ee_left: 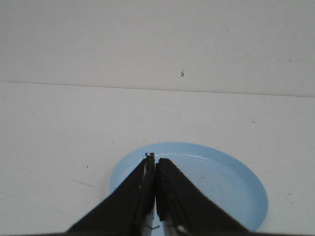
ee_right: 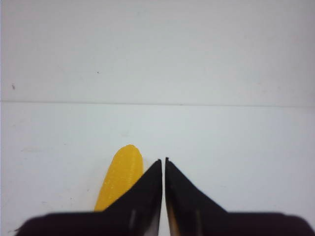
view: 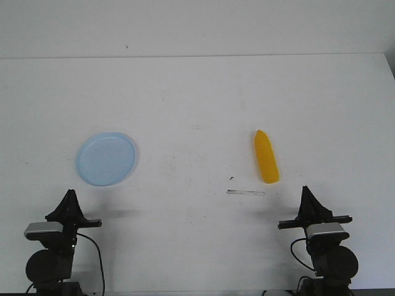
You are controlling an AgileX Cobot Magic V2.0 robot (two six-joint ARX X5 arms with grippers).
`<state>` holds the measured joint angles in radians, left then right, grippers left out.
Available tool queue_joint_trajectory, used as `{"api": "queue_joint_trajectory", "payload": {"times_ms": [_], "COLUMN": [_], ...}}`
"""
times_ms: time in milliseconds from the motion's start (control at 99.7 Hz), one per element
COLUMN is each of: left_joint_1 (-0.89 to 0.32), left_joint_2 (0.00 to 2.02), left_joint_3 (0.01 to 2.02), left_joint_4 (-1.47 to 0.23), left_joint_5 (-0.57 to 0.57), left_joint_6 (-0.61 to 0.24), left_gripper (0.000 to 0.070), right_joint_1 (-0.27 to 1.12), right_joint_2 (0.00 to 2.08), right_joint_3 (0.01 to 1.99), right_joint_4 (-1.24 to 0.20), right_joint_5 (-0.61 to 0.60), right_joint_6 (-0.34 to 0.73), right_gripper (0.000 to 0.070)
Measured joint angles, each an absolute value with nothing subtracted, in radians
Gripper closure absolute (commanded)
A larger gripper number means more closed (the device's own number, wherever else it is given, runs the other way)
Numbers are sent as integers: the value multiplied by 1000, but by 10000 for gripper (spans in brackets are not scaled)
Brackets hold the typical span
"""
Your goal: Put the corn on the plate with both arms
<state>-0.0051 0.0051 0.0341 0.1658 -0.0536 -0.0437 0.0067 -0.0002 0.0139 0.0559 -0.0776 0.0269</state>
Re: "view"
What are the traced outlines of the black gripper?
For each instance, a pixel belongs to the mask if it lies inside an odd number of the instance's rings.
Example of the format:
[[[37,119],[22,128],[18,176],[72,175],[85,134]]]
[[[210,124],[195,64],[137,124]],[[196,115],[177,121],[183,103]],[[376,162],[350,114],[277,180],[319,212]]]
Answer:
[[[48,234],[46,241],[51,247],[74,247],[77,244],[77,232],[81,228],[99,228],[102,220],[86,219],[78,203],[74,189],[69,189],[60,204],[49,215],[48,223],[56,222],[63,226],[61,231]]]
[[[306,245],[308,245],[309,247],[331,247],[334,245],[339,245],[342,241],[346,239],[341,240],[340,237],[329,235],[329,236],[318,236],[316,238],[313,238],[312,240],[309,240],[306,237],[305,230],[308,226],[312,224],[334,223],[334,222],[340,223],[342,226],[343,224],[348,224],[352,222],[352,217],[349,215],[332,217],[332,211],[325,208],[315,198],[315,196],[307,186],[303,186],[302,194],[301,194],[301,204],[299,206],[297,217],[294,220],[279,221],[277,228],[279,230],[302,228],[306,238]]]

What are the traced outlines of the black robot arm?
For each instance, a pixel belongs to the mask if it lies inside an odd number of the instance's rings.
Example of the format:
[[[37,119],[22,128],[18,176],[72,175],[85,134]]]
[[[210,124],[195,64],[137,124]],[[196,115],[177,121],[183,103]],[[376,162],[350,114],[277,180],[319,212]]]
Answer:
[[[313,195],[308,186],[302,187],[301,203],[297,217],[278,222],[278,229],[302,228],[304,237],[290,244],[292,256],[315,277],[301,276],[295,295],[353,295],[349,288],[357,274],[359,262],[356,255],[341,242],[350,237],[342,227],[350,223],[349,215],[334,216]],[[294,253],[297,242],[306,243],[312,266],[308,266]]]
[[[79,233],[80,229],[99,228],[101,220],[85,218],[75,190],[69,189],[60,204],[42,222],[30,223],[23,235],[30,241],[38,241],[42,250],[27,261],[25,274],[36,295],[84,295],[81,285],[71,281],[75,247],[78,237],[91,241],[98,251],[99,267],[103,273],[101,251],[90,237]]]

